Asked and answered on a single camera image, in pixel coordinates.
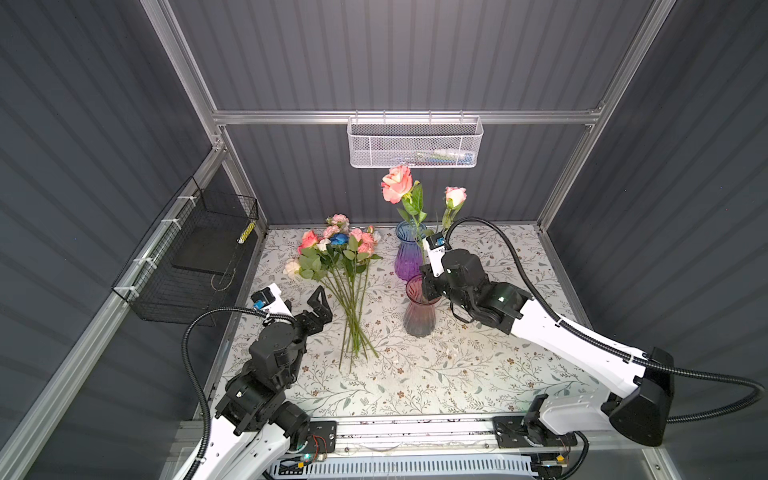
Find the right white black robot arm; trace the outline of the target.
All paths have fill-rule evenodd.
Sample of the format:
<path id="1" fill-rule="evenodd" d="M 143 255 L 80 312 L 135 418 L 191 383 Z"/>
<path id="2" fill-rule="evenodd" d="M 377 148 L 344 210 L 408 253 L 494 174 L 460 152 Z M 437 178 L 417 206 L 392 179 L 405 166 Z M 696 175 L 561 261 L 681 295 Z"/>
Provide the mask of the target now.
<path id="1" fill-rule="evenodd" d="M 587 394 L 534 397 L 519 432 L 534 445 L 563 441 L 576 432 L 615 431 L 644 446 L 661 445 L 674 383 L 670 375 L 636 364 L 645 354 L 608 340 L 569 319 L 553 319 L 544 304 L 510 283 L 494 282 L 465 249 L 437 247 L 421 271 L 427 299 L 445 297 L 469 320 L 535 343 L 579 367 L 598 382 Z"/>

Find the pink red glass vase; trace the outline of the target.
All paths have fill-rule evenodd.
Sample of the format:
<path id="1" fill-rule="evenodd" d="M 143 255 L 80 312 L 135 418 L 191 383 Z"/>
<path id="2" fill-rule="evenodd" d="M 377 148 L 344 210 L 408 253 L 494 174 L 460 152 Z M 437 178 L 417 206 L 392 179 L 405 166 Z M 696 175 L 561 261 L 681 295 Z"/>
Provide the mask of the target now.
<path id="1" fill-rule="evenodd" d="M 429 298 L 425 295 L 421 275 L 407 282 L 406 296 L 408 305 L 403 318 L 405 331 L 417 338 L 429 336 L 436 326 L 436 305 L 441 297 Z"/>

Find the tubes in white basket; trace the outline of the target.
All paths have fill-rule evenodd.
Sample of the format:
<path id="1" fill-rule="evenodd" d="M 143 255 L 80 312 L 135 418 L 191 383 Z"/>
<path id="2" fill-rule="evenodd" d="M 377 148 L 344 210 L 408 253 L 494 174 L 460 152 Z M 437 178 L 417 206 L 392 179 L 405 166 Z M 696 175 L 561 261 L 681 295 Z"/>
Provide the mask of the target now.
<path id="1" fill-rule="evenodd" d="M 423 167 L 474 167 L 476 154 L 463 149 L 436 149 L 430 151 L 407 152 L 404 156 L 396 157 L 397 163 Z"/>

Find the floral patterned table mat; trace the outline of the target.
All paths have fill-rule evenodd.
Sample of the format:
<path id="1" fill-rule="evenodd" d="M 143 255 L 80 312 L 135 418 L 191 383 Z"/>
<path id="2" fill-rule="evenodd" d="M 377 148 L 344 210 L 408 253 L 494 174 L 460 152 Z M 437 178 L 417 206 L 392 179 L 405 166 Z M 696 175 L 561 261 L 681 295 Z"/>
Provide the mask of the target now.
<path id="1" fill-rule="evenodd" d="M 573 318 L 538 229 L 532 225 L 500 228 L 547 302 L 560 315 Z M 307 229 L 268 233 L 246 297 L 276 283 L 294 311 L 309 310 L 306 299 L 318 284 L 285 272 L 286 264 L 297 257 Z M 378 357 L 369 353 L 351 367 L 348 359 L 339 366 L 345 314 L 329 292 L 333 322 L 308 339 L 298 381 L 287 391 L 290 401 L 314 417 L 503 413 L 526 411 L 538 394 L 564 398 L 599 388 L 596 378 L 543 347 L 480 324 L 459 322 L 445 299 L 436 304 L 436 328 L 430 335 L 417 338 L 406 333 L 403 319 L 410 302 L 405 281 L 394 273 L 399 241 L 394 227 L 377 230 L 381 236 L 376 252 L 382 259 L 373 263 L 369 276 L 363 325 Z M 458 247 L 478 255 L 493 280 L 524 286 L 495 232 L 482 225 L 464 225 L 452 239 Z M 214 406 L 223 396 L 227 380 L 250 358 L 248 347 L 262 328 L 259 319 L 241 318 Z"/>

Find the bunch of artificial flowers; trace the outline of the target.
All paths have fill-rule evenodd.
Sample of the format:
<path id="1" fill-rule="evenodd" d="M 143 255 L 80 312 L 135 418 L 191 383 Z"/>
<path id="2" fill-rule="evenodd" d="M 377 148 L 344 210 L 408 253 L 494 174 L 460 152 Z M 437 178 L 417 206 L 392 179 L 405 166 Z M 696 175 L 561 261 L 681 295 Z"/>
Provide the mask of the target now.
<path id="1" fill-rule="evenodd" d="M 371 264 L 380 259 L 377 246 L 374 227 L 352 227 L 346 215 L 335 214 L 326 219 L 321 234 L 304 232 L 298 256 L 283 270 L 289 277 L 316 281 L 334 295 L 345 315 L 340 359 L 351 366 L 378 355 L 362 320 Z"/>

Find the blue purple glass vase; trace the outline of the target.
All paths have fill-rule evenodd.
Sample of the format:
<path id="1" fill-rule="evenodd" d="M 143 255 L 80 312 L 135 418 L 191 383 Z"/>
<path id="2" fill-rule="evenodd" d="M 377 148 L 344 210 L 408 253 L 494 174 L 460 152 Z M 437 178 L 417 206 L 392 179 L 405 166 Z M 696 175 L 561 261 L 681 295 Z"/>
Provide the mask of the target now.
<path id="1" fill-rule="evenodd" d="M 394 263 L 395 275 L 403 281 L 409 281 L 420 273 L 423 264 L 422 239 L 426 229 L 423 225 L 414 226 L 401 221 L 395 233 L 400 242 Z"/>

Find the coral pink rose stem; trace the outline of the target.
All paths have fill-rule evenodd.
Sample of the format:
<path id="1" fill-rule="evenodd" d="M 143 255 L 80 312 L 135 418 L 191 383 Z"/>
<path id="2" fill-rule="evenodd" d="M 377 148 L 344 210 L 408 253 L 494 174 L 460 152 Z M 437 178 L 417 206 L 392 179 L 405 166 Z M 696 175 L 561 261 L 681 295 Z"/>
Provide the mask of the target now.
<path id="1" fill-rule="evenodd" d="M 414 226 L 423 225 L 425 227 L 424 222 L 427 219 L 427 213 L 424 210 L 423 185 L 418 180 L 413 179 L 411 169 L 407 165 L 401 164 L 391 168 L 382 178 L 381 188 L 384 200 L 397 206 L 402 221 L 409 222 Z"/>

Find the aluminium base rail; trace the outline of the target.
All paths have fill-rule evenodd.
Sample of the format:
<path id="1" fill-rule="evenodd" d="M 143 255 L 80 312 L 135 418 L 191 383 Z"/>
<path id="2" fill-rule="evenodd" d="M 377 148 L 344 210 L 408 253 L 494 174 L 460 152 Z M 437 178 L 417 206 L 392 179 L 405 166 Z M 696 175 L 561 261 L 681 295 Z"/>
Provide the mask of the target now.
<path id="1" fill-rule="evenodd" d="M 446 414 L 311 419 L 288 432 L 282 415 L 236 436 L 213 422 L 198 479 L 417 479 L 569 476 L 674 479 L 663 449 L 612 431 L 534 439 L 524 414 Z"/>

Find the yellow green marker pen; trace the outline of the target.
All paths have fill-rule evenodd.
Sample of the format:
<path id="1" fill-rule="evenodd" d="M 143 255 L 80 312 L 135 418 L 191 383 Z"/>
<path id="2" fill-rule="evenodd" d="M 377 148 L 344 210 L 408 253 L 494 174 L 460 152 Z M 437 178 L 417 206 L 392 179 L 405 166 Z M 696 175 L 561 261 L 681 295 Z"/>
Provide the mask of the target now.
<path id="1" fill-rule="evenodd" d="M 240 245 L 244 244 L 247 241 L 250 234 L 254 231 L 255 227 L 256 227 L 256 222 L 251 221 L 238 237 L 237 243 Z"/>

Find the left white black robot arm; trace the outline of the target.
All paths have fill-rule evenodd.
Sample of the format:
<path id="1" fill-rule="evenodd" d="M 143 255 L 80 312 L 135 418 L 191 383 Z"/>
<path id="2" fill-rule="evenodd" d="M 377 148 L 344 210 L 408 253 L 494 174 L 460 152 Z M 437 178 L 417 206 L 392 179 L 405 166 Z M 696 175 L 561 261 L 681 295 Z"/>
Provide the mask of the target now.
<path id="1" fill-rule="evenodd" d="M 286 396 L 298 379 L 308 338 L 333 319 L 323 287 L 317 287 L 307 303 L 308 309 L 292 313 L 279 287 L 271 284 L 253 294 L 251 306 L 232 307 L 234 313 L 261 319 L 262 328 L 249 347 L 249 360 L 226 382 L 215 406 L 191 366 L 191 334 L 184 333 L 182 360 L 200 404 L 203 430 L 176 478 L 297 477 L 334 452 L 336 422 L 312 421 Z"/>

